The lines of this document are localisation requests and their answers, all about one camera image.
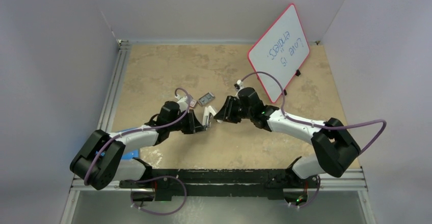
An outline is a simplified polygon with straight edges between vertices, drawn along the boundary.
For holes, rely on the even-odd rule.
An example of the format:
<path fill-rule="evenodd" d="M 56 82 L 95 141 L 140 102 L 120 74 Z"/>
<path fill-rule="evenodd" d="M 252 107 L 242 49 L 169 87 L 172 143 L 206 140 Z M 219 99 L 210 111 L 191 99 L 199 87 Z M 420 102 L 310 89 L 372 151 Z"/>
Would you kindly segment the white stapler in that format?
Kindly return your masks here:
<path fill-rule="evenodd" d="M 211 126 L 211 122 L 214 117 L 217 115 L 218 110 L 215 109 L 212 105 L 204 107 L 202 125 L 205 130 L 209 129 Z"/>

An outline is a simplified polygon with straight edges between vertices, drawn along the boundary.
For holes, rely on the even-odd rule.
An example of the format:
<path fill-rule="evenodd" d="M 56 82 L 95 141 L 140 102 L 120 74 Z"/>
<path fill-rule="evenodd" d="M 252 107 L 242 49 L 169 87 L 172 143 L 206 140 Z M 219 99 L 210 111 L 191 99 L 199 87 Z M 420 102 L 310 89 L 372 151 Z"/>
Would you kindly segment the red white staple box sleeve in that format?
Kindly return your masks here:
<path fill-rule="evenodd" d="M 189 103 L 189 107 L 190 108 L 195 108 L 197 105 L 197 101 L 195 99 L 192 99 Z"/>

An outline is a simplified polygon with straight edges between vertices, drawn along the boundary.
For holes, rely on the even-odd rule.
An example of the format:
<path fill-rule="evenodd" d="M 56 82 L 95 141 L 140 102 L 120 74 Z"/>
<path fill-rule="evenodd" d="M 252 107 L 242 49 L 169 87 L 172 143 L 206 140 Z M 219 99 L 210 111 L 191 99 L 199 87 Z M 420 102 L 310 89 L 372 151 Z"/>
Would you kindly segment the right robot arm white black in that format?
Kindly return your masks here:
<path fill-rule="evenodd" d="M 319 174 L 341 177 L 361 153 L 359 145 L 346 129 L 334 129 L 342 126 L 338 119 L 310 120 L 304 125 L 304 118 L 265 105 L 251 87 L 239 90 L 236 96 L 228 96 L 214 118 L 228 123 L 249 119 L 259 129 L 287 134 L 309 143 L 314 154 L 298 157 L 286 170 L 287 183 L 293 187 Z"/>

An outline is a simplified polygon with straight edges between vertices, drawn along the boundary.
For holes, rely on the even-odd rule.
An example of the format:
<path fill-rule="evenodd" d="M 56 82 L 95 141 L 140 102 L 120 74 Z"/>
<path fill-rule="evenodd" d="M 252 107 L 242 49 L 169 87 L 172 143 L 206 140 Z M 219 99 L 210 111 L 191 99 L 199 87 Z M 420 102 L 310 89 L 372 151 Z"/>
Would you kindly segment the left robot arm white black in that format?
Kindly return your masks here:
<path fill-rule="evenodd" d="M 183 102 L 167 101 L 160 112 L 144 125 L 120 132 L 93 131 L 70 163 L 70 171 L 86 186 L 101 190 L 116 180 L 132 180 L 140 188 L 152 181 L 150 165 L 139 159 L 122 160 L 125 153 L 153 147 L 165 141 L 171 132 L 203 132 L 203 125 Z"/>

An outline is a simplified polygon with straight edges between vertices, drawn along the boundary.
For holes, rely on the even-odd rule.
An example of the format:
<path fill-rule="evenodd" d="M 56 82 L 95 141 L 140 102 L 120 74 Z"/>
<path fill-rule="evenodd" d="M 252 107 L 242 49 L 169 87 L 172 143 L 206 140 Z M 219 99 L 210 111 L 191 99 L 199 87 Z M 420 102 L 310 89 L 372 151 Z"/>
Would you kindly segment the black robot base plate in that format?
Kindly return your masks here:
<path fill-rule="evenodd" d="M 154 190 L 156 201 L 173 197 L 261 197 L 306 200 L 318 177 L 298 178 L 287 169 L 154 169 L 140 180 L 122 180 L 120 188 Z"/>

